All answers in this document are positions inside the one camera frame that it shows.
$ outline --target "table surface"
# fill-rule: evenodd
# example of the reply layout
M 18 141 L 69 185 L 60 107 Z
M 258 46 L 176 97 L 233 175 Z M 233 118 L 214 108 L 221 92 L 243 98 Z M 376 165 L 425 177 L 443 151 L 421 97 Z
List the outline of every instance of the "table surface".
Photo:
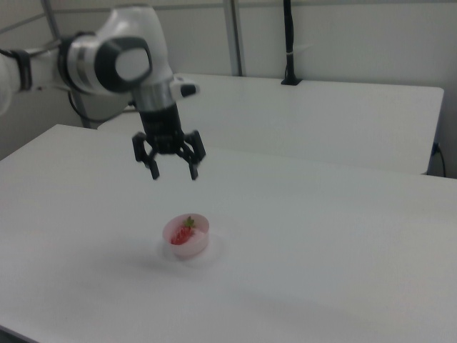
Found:
M 39 342 L 455 342 L 457 182 L 55 126 L 0 161 L 0 325 Z M 161 230 L 210 222 L 173 257 Z
M 443 99 L 432 87 L 189 75 L 201 93 L 178 103 L 206 146 L 350 166 L 427 171 Z M 99 127 L 133 136 L 138 114 Z

